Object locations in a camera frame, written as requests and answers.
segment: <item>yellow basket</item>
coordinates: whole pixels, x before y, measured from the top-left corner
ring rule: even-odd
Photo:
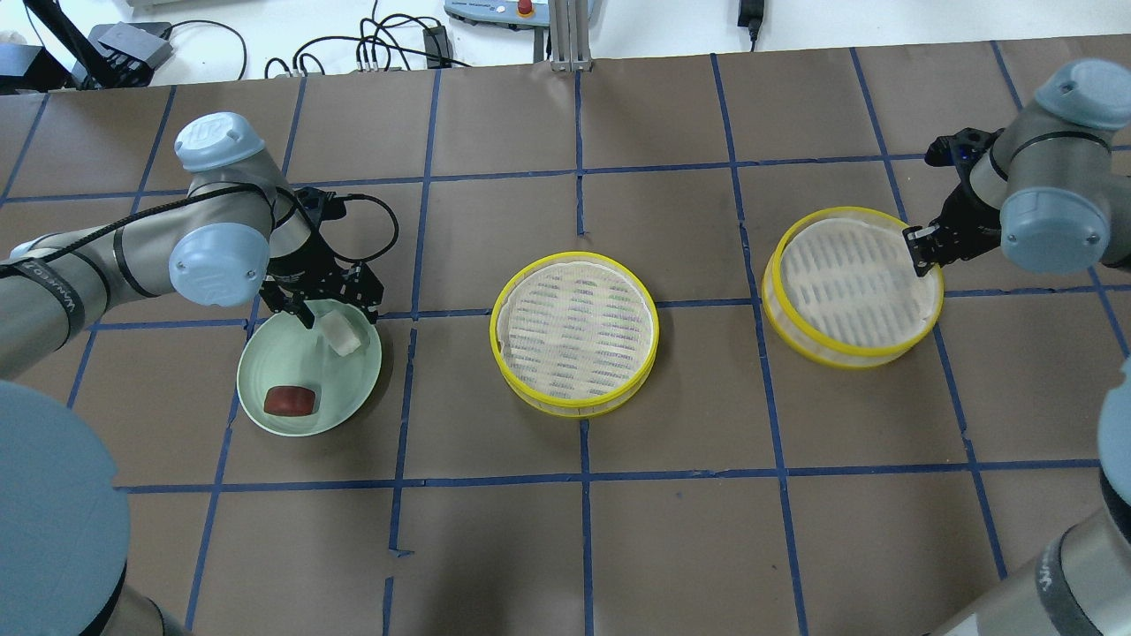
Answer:
[[[624,266],[569,251],[534,261],[491,312],[491,351],[510,388],[561,418],[592,418],[628,402],[656,360],[659,319]]]
[[[766,316],[782,340],[840,369],[878,367],[923,340],[942,310],[942,272],[915,275],[906,226],[863,207],[822,209],[795,223],[762,278]]]

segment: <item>light green plate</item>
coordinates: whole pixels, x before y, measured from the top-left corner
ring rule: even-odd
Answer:
[[[313,329],[290,313],[277,313],[251,336],[240,356],[236,390],[251,421],[287,437],[317,435],[346,421],[365,402],[381,372],[381,340],[357,308],[335,300],[312,300]],[[337,309],[349,321],[361,346],[346,356],[330,349],[317,317]],[[264,398],[274,386],[312,389],[317,410],[310,415],[284,418],[264,412]]]

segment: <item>robotic arm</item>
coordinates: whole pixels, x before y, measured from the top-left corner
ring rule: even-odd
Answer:
[[[1131,179],[1111,174],[1112,138],[1131,122],[1131,71],[1068,63],[996,132],[938,138],[924,160],[953,165],[960,183],[925,229],[904,232],[920,276],[1001,246],[1033,272],[1096,263],[1131,270]]]
[[[234,113],[193,121],[174,147],[193,174],[187,199],[105,227],[41,237],[0,261],[0,378],[111,308],[172,291],[225,307],[261,293],[273,311],[294,313],[307,328],[314,321],[308,299],[340,300],[377,319],[380,281],[364,263],[340,267],[318,232],[322,220],[345,214],[344,199],[309,188],[295,194]]]

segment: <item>white floor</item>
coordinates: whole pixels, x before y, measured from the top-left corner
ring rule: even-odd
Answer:
[[[370,0],[178,0],[131,9],[124,0],[61,0],[63,10],[88,32],[96,24],[179,22],[205,18],[226,23],[248,41],[245,77],[264,76],[271,57],[291,60],[296,48],[321,35],[356,35]],[[1131,0],[767,0],[759,50],[820,49],[1012,40],[1062,35],[1131,33]],[[684,55],[745,51],[745,29],[735,26],[739,0],[597,0],[590,25],[595,58]],[[529,62],[530,32],[467,26],[443,12],[442,0],[379,0],[378,16],[406,12],[434,16],[449,26],[455,55],[473,66]],[[35,34],[21,0],[0,0],[0,31],[28,42]],[[41,27],[52,53],[72,58]],[[421,29],[398,29],[402,44],[422,49]],[[174,33],[174,57],[154,84],[222,81],[240,70],[240,45],[219,28],[195,25]],[[354,45],[320,43],[310,49],[330,74],[354,70]],[[424,66],[409,59],[413,68]]]

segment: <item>dark red object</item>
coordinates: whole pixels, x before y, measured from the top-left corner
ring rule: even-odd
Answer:
[[[299,418],[314,412],[314,392],[301,386],[274,386],[267,389],[264,412],[282,418]]]

